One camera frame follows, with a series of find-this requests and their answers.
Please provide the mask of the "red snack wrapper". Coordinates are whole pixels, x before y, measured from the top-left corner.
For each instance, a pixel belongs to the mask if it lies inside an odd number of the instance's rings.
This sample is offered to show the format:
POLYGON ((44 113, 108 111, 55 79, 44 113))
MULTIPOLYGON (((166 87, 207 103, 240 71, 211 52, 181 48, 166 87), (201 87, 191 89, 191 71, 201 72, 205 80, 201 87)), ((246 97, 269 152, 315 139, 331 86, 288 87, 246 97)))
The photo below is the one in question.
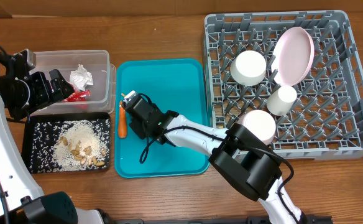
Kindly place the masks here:
POLYGON ((91 95, 89 90, 77 91, 72 93, 68 98, 64 99, 63 102, 78 102, 86 101, 86 98, 91 95))

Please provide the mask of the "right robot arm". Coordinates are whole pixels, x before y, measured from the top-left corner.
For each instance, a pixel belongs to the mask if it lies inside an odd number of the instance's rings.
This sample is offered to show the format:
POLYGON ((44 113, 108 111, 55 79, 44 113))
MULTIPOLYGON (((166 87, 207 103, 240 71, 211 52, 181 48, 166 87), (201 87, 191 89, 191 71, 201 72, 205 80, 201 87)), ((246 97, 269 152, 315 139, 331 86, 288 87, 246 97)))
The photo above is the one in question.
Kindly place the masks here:
POLYGON ((155 142, 195 150, 208 156, 209 163, 236 191, 260 202, 270 223, 307 222, 285 190, 293 175, 283 179, 280 165, 290 167, 290 163, 243 125, 233 124, 229 129, 204 126, 175 111, 161 112, 147 95, 135 91, 123 96, 121 108, 131 116, 133 132, 147 143, 141 163, 155 142))

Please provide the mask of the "small white cup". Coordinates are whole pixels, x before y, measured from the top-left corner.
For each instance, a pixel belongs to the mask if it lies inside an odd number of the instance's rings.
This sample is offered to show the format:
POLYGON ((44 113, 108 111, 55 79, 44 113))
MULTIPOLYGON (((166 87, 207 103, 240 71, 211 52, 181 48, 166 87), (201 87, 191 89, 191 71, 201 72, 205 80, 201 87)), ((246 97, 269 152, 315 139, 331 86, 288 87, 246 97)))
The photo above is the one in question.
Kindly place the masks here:
POLYGON ((295 100, 297 92, 292 86, 281 86, 267 100, 267 109, 276 116, 286 115, 295 100))

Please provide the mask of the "small white plate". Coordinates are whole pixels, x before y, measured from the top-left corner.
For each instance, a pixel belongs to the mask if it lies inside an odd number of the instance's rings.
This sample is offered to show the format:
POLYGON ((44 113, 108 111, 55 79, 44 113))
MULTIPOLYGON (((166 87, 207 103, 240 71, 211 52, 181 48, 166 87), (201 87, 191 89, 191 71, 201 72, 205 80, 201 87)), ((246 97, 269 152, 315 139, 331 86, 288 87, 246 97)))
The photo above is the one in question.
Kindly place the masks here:
POLYGON ((264 79, 266 68, 266 60, 259 52, 246 50, 233 60, 230 73, 239 84, 254 86, 264 79))

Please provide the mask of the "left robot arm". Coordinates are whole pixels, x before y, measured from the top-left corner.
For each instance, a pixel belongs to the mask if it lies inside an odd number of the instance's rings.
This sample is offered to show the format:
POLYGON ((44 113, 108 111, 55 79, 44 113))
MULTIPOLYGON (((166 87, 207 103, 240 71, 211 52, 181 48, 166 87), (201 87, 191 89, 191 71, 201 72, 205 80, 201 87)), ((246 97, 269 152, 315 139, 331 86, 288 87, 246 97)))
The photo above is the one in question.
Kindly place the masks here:
POLYGON ((73 87, 57 70, 47 79, 29 49, 0 50, 0 223, 112 223, 100 209, 76 208, 65 192, 46 195, 22 160, 8 123, 68 98, 73 87))

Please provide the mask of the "large white plate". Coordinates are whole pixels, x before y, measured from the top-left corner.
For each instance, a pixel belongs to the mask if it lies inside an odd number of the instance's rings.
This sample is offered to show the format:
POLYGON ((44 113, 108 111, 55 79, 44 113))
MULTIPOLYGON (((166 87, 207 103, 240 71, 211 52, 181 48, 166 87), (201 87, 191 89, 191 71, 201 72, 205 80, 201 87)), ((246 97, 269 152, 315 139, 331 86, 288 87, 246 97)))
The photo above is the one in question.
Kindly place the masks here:
POLYGON ((314 54, 314 42, 306 30, 292 27, 285 31, 273 50, 271 70, 277 71, 275 82, 281 86, 300 83, 311 69, 314 54))

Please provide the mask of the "white green tissue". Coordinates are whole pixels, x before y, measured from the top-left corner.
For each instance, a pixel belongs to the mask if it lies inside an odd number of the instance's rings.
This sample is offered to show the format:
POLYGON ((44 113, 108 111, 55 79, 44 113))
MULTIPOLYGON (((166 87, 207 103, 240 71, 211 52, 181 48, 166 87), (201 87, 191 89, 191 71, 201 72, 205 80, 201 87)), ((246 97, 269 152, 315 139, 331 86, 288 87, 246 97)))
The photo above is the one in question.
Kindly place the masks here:
POLYGON ((80 91, 85 91, 87 86, 94 85, 93 76, 91 72, 79 64, 78 68, 70 72, 69 83, 80 91))

